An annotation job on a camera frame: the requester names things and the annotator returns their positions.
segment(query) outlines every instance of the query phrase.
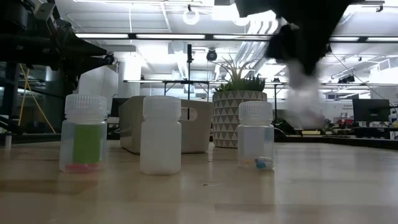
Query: green leaves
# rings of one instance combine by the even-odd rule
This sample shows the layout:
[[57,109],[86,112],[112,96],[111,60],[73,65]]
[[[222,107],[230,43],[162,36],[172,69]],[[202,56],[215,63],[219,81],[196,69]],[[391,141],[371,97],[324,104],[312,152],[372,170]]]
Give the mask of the green leaves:
[[223,69],[225,69],[230,75],[231,75],[231,81],[228,82],[227,84],[221,84],[220,88],[216,88],[216,92],[222,92],[222,91],[233,91],[233,90],[251,90],[251,91],[263,91],[264,87],[266,85],[266,82],[264,80],[261,80],[259,76],[257,77],[252,77],[252,78],[241,78],[242,72],[248,65],[251,63],[255,62],[256,60],[251,60],[246,62],[240,69],[236,66],[236,64],[233,62],[233,59],[231,56],[229,56],[231,59],[231,62],[226,60],[225,58],[224,61],[226,64],[220,64],[213,62],[219,66],[221,66]]

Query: yellow cable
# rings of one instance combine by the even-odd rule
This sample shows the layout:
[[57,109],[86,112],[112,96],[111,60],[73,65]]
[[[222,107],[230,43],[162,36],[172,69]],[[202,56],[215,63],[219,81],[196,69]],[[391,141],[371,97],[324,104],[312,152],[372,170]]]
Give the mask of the yellow cable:
[[27,74],[26,74],[26,78],[25,78],[24,97],[22,99],[21,112],[19,113],[18,126],[21,125],[21,121],[22,121],[22,114],[23,114],[23,111],[24,111],[26,88],[27,88],[27,77],[29,76],[29,72],[30,72],[30,69],[28,68]]
[[[22,68],[22,65],[19,65],[19,66],[21,66],[22,73],[24,74],[25,80],[27,80],[27,75],[25,74],[24,68]],[[40,112],[44,116],[45,121],[47,122],[47,124],[49,124],[52,132],[54,134],[56,134],[55,130],[53,129],[52,125],[50,124],[50,121],[47,119],[47,117],[45,116],[45,114],[44,114],[43,110],[41,109],[39,103],[37,102],[35,95],[32,93],[32,89],[30,88],[29,83],[27,83],[27,87],[29,88],[30,94],[33,96],[33,100],[36,102],[37,107],[39,108]]]

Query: desk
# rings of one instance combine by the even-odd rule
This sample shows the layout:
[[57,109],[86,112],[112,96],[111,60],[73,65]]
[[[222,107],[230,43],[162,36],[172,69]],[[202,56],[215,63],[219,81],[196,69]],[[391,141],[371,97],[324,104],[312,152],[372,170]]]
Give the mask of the desk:
[[1,223],[398,221],[394,151],[280,143],[275,172],[250,172],[237,168],[236,150],[217,148],[183,155],[177,175],[148,176],[139,156],[109,143],[108,168],[91,174],[59,172],[58,142],[1,151]]

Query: computer monitor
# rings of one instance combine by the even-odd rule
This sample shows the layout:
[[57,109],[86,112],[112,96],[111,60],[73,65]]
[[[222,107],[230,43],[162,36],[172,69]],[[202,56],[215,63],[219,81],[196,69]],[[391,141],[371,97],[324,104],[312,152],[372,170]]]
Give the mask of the computer monitor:
[[388,121],[389,100],[353,99],[355,121]]
[[113,98],[112,100],[112,108],[111,108],[111,117],[118,118],[119,117],[119,107],[128,100],[129,98]]

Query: patterned planter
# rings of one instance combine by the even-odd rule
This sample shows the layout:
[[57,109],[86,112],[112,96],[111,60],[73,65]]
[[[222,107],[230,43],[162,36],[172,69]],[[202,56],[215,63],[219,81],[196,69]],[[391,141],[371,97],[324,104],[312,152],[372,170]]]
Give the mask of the patterned planter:
[[258,91],[225,91],[213,95],[213,142],[216,147],[237,148],[239,104],[267,101],[267,94]]

